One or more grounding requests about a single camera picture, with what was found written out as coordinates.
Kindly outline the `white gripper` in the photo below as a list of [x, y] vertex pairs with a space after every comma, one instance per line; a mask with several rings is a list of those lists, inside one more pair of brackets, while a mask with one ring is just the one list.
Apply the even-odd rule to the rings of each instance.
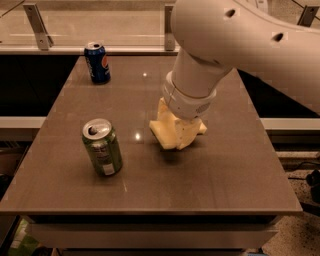
[[176, 148], [182, 150], [189, 146], [197, 135], [204, 133], [204, 124], [197, 117], [208, 112], [216, 90], [204, 98], [186, 96], [174, 85], [172, 74], [172, 71], [167, 74], [162, 90], [163, 98], [159, 99], [157, 129], [159, 133], [176, 132]]

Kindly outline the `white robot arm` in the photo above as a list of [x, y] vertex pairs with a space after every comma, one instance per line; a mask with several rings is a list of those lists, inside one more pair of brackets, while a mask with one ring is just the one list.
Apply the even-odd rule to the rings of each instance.
[[319, 30], [280, 21], [247, 0], [177, 0], [171, 29], [180, 50], [150, 123], [164, 149], [194, 141], [217, 84], [234, 68], [320, 112]]

